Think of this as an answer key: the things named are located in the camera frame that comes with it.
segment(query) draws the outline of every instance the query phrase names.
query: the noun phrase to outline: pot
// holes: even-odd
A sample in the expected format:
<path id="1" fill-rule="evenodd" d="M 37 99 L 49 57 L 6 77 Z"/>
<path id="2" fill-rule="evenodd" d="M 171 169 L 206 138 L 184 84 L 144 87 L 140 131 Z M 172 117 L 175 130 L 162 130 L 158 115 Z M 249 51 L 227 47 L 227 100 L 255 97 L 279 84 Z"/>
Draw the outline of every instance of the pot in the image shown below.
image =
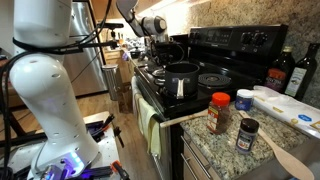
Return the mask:
<path id="1" fill-rule="evenodd" d="M 164 86 L 167 91 L 184 99 L 198 89 L 199 66 L 190 63 L 175 63 L 165 67 Z"/>
<path id="2" fill-rule="evenodd" d="M 138 49 L 138 47 L 135 47 L 134 50 L 131 50 L 131 51 L 130 51 L 130 55 L 131 55 L 131 58 L 132 58 L 132 59 L 137 59 L 137 58 L 139 58 L 140 54 L 141 54 L 141 51 Z"/>

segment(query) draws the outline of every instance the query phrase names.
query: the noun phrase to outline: towel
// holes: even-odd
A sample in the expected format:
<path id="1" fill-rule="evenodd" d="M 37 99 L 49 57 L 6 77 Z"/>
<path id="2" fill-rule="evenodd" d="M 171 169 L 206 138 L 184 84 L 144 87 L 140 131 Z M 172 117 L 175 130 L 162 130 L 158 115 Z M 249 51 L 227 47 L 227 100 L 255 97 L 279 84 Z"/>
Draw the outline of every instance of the towel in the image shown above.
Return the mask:
<path id="1" fill-rule="evenodd" d="M 157 154 L 161 157 L 161 144 L 159 123 L 152 117 L 156 111 L 143 98 L 139 99 L 139 110 L 141 115 L 141 126 L 145 139 L 148 142 L 147 152 Z"/>
<path id="2" fill-rule="evenodd" d="M 133 109 L 133 114 L 135 116 L 136 119 L 138 119 L 138 108 L 137 108 L 137 100 L 142 97 L 141 96 L 141 92 L 138 88 L 137 85 L 137 78 L 135 76 L 133 76 L 131 78 L 131 87 L 132 87 L 132 109 Z"/>

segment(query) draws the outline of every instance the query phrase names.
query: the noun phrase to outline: stone backsplash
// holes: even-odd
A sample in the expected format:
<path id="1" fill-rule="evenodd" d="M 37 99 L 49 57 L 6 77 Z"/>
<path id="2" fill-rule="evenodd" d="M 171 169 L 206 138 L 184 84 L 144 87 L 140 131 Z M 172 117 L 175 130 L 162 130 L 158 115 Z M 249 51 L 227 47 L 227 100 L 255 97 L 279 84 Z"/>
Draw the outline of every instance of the stone backsplash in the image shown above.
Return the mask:
<path id="1" fill-rule="evenodd" d="M 211 0 L 187 9 L 166 10 L 168 33 L 188 33 L 191 27 L 286 24 L 285 45 L 293 47 L 296 61 L 309 43 L 320 43 L 319 0 Z M 320 66 L 320 52 L 316 57 Z M 320 108 L 320 68 L 309 85 L 303 102 Z"/>

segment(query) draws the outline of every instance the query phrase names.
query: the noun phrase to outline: stove burner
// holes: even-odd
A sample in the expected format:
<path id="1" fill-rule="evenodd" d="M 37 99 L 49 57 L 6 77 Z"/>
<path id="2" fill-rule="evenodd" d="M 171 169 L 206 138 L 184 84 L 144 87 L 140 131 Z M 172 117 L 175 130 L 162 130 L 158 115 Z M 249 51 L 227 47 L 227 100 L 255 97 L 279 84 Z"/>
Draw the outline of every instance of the stove burner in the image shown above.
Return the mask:
<path id="1" fill-rule="evenodd" d="M 231 83 L 231 78 L 221 74 L 200 74 L 198 79 L 199 85 L 207 88 L 225 87 Z"/>

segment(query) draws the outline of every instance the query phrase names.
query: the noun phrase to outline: oven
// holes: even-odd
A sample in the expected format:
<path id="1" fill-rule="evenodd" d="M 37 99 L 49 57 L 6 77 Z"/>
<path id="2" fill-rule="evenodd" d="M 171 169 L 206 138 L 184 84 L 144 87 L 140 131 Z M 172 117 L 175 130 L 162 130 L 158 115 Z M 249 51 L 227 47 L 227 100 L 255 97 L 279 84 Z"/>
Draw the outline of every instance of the oven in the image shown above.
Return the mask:
<path id="1" fill-rule="evenodd" d="M 177 99 L 167 93 L 161 66 L 167 64 L 161 61 L 160 66 L 159 61 L 150 60 L 147 66 L 135 67 L 137 85 L 157 111 L 159 123 L 206 109 L 214 92 L 228 93 L 233 101 L 237 90 L 263 84 L 268 67 L 280 54 L 287 28 L 281 24 L 191 28 L 185 61 L 200 67 L 196 94 Z M 161 179 L 184 179 L 182 135 L 179 124 L 160 130 L 161 159 L 153 159 Z"/>

